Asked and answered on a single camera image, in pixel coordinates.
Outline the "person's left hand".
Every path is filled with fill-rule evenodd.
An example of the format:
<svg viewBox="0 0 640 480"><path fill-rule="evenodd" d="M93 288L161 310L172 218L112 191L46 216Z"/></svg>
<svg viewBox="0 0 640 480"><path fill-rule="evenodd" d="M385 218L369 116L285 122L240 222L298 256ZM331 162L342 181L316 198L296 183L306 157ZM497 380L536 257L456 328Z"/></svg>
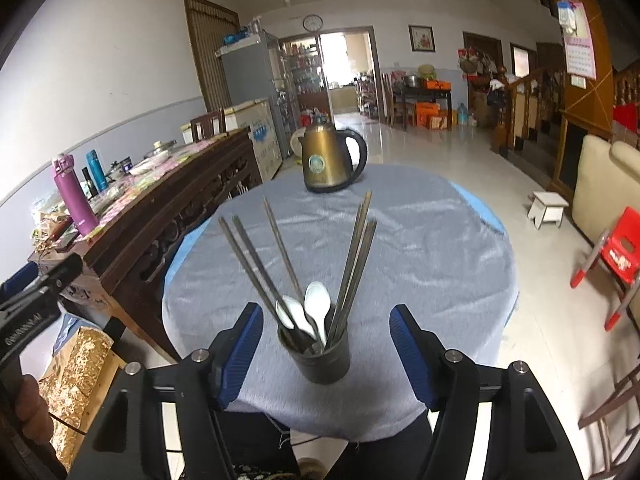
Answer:
<svg viewBox="0 0 640 480"><path fill-rule="evenodd" d="M24 375L21 389L15 398L15 414L22 424L24 436L38 445L50 442L53 422L47 402L39 393L39 385L32 375Z"/></svg>

